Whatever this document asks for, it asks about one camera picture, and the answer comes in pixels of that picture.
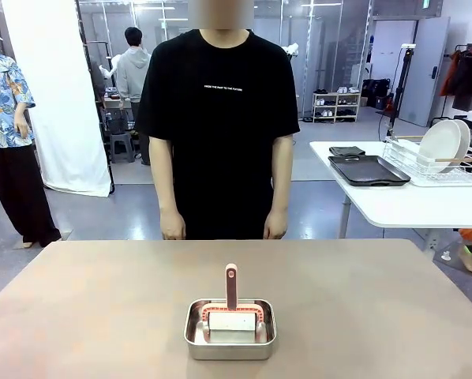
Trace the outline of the person's left hand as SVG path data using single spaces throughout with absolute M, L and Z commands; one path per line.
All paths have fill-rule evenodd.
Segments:
M 287 214 L 271 211 L 264 223 L 263 239 L 281 239 L 287 232 Z

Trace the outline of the person's right hand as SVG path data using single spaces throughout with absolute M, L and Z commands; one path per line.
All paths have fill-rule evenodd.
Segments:
M 177 211 L 160 213 L 160 229 L 164 240 L 185 240 L 185 221 Z

